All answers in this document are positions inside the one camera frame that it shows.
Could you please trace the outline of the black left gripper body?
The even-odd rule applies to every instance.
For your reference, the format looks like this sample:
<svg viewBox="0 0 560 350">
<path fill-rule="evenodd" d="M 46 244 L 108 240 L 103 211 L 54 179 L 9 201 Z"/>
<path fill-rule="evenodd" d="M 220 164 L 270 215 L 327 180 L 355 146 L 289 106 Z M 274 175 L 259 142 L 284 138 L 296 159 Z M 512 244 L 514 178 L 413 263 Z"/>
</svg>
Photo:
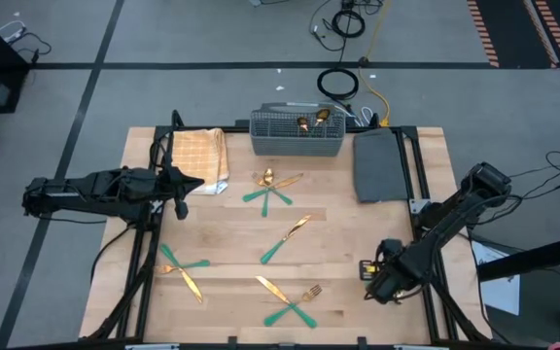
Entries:
<svg viewBox="0 0 560 350">
<path fill-rule="evenodd" d="M 161 198 L 173 198 L 176 195 L 172 181 L 173 167 L 164 167 L 157 174 L 156 195 Z"/>
</svg>

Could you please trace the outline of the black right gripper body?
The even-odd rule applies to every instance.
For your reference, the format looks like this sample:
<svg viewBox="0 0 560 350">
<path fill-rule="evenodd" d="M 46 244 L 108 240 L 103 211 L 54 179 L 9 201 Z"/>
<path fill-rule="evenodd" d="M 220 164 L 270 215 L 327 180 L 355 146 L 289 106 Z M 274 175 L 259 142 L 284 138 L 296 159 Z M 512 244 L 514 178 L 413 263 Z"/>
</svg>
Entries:
<svg viewBox="0 0 560 350">
<path fill-rule="evenodd" d="M 406 274 L 399 267 L 402 252 L 400 240 L 388 238 L 381 241 L 371 264 L 375 271 L 367 283 L 365 300 L 374 299 L 382 304 L 398 301 L 398 293 L 403 292 L 408 284 Z"/>
</svg>

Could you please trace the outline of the gold fork green handle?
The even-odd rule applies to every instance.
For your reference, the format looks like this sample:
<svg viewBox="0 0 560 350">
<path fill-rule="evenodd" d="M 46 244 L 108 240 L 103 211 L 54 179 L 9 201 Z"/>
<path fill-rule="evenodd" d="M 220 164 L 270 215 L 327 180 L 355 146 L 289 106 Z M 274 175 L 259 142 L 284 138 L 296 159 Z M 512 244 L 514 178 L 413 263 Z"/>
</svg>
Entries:
<svg viewBox="0 0 560 350">
<path fill-rule="evenodd" d="M 253 173 L 252 174 L 252 178 L 255 180 L 255 182 L 262 187 L 262 190 L 258 191 L 258 192 L 253 192 L 251 194 L 249 194 L 248 196 L 245 197 L 245 201 L 248 200 L 252 200 L 254 198 L 257 198 L 260 195 L 263 195 L 265 192 L 265 186 L 263 184 L 263 180 L 262 177 L 260 177 L 257 173 Z M 289 199 L 288 197 L 286 197 L 285 195 L 281 194 L 279 191 L 275 190 L 272 185 L 269 187 L 269 189 L 275 193 L 281 200 L 283 200 L 287 205 L 292 205 L 293 201 L 291 199 Z"/>
<path fill-rule="evenodd" d="M 198 262 L 193 262 L 193 263 L 189 263 L 189 264 L 185 264 L 185 265 L 181 265 L 181 268 L 192 268 L 192 267 L 207 267 L 210 266 L 211 263 L 208 260 L 201 260 Z M 173 270 L 176 270 L 177 266 L 175 265 L 169 265 L 169 264 L 165 264 L 165 265 L 158 265 L 155 267 L 155 273 L 158 274 L 167 274 L 170 273 Z"/>
<path fill-rule="evenodd" d="M 322 287 L 320 285 L 315 285 L 314 287 L 311 287 L 309 290 L 307 290 L 306 292 L 304 292 L 301 296 L 301 301 L 303 302 L 309 302 L 312 301 L 316 296 L 320 295 L 321 292 L 323 291 Z M 311 329 L 315 329 L 318 324 L 317 322 L 310 317 L 305 311 L 303 311 L 297 303 L 292 303 L 289 304 L 288 306 L 286 306 L 284 309 L 277 311 L 276 313 L 266 317 L 263 320 L 263 324 L 266 327 L 271 327 L 273 326 L 277 321 L 279 321 L 285 314 L 287 314 L 290 310 L 294 311 L 299 318 Z"/>
</svg>

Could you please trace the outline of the beige cloth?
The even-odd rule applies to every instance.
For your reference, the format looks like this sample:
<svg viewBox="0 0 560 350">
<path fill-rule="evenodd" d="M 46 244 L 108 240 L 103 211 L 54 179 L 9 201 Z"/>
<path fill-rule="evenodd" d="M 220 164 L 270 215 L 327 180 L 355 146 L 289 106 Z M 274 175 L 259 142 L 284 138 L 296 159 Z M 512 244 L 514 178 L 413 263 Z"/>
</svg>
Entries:
<svg viewBox="0 0 560 350">
<path fill-rule="evenodd" d="M 228 187 L 228 147 L 219 128 L 175 131 L 172 165 L 204 183 L 192 191 L 197 195 L 214 195 Z"/>
</svg>

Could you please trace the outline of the grey folded cloth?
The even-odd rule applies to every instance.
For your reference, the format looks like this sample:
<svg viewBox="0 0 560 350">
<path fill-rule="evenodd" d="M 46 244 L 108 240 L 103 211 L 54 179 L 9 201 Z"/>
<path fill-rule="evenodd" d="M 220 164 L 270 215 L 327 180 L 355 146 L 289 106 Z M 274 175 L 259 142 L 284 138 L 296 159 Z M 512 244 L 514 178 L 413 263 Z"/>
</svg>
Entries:
<svg viewBox="0 0 560 350">
<path fill-rule="evenodd" d="M 408 199 L 397 138 L 390 129 L 357 134 L 353 159 L 354 189 L 359 202 Z"/>
</svg>

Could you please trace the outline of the white paper sheet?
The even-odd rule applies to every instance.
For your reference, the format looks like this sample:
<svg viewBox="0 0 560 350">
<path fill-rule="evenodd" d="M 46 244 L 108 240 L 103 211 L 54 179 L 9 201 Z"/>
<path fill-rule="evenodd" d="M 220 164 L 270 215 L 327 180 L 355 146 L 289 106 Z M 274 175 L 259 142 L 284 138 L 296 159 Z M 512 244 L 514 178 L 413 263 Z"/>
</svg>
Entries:
<svg viewBox="0 0 560 350">
<path fill-rule="evenodd" d="M 490 263 L 508 256 L 507 253 L 485 246 L 478 242 L 472 243 L 472 251 L 478 264 Z M 490 280 L 480 283 L 483 301 L 487 306 L 518 316 L 520 313 L 520 276 Z"/>
</svg>

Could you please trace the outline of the black desk beam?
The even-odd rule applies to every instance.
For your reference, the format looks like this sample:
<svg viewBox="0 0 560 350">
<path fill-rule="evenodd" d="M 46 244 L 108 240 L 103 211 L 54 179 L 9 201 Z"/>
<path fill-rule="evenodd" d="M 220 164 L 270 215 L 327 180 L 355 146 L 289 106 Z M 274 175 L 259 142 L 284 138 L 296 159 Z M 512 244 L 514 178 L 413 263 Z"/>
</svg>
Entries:
<svg viewBox="0 0 560 350">
<path fill-rule="evenodd" d="M 560 264 L 560 241 L 481 264 L 480 282 L 491 281 Z"/>
</svg>

